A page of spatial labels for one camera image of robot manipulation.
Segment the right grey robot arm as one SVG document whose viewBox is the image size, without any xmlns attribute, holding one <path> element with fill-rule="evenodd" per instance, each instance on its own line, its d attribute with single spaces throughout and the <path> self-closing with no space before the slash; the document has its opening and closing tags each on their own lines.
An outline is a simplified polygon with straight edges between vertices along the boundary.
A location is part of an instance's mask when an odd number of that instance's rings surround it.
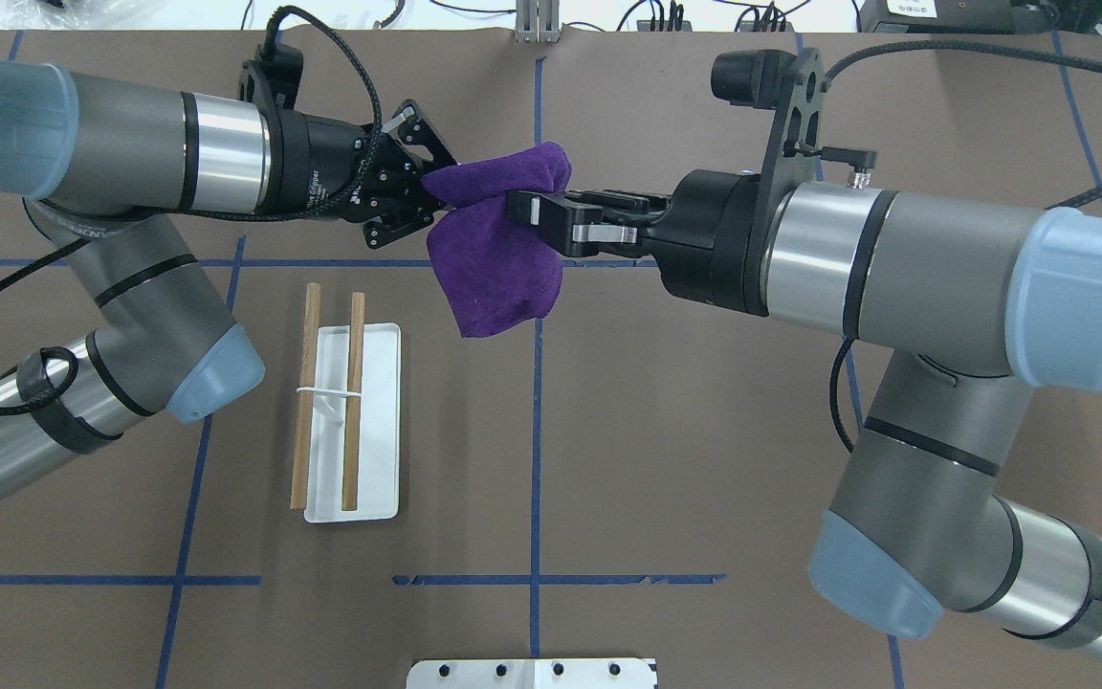
<svg viewBox="0 0 1102 689">
<path fill-rule="evenodd" d="M 557 252 L 651 255 L 683 300 L 890 348 L 810 584 L 900 638 L 957 611 L 1102 658 L 1102 538 L 996 494 L 1035 389 L 1102 391 L 1102 218 L 709 170 L 506 211 Z"/>
</svg>

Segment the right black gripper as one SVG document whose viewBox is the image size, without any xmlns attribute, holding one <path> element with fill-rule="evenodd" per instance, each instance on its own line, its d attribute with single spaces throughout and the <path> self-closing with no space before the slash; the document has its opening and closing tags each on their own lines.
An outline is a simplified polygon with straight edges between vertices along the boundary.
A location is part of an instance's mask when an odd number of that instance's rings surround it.
<svg viewBox="0 0 1102 689">
<path fill-rule="evenodd" d="M 628 190 L 509 191 L 507 218 L 543 220 L 543 243 L 573 260 L 651 255 L 673 297 L 768 317 L 761 263 L 771 220 L 760 191 L 759 174 L 696 169 L 671 196 Z M 569 215 L 552 218 L 559 211 Z M 651 222 L 647 248 L 637 223 Z"/>
</svg>

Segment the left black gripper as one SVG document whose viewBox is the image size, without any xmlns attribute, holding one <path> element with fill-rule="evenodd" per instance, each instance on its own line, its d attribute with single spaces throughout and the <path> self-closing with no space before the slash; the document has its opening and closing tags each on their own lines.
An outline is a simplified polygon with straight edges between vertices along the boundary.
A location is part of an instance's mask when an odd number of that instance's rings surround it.
<svg viewBox="0 0 1102 689">
<path fill-rule="evenodd" d="M 372 123 L 334 121 L 318 115 L 277 109 L 270 114 L 278 157 L 270 174 L 270 215 L 288 215 L 323 204 L 332 193 L 352 187 L 370 143 Z M 406 154 L 415 175 L 458 166 L 429 115 L 408 98 L 382 125 L 382 132 Z M 411 191 L 361 202 L 364 244 L 380 249 L 431 226 L 440 201 Z"/>
</svg>

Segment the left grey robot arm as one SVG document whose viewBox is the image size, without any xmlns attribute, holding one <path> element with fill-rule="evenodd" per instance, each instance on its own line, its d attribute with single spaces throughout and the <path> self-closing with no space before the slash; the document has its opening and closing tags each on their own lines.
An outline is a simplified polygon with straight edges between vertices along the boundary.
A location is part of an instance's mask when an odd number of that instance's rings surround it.
<svg viewBox="0 0 1102 689">
<path fill-rule="evenodd" d="M 264 366 L 175 214 L 359 224 L 385 247 L 431 226 L 423 177 L 455 158 L 423 108 L 349 123 L 298 112 L 302 60 L 244 62 L 223 98 L 0 60 L 0 192 L 19 197 L 102 316 L 0 376 L 0 500 L 168 411 L 201 420 Z"/>
</svg>

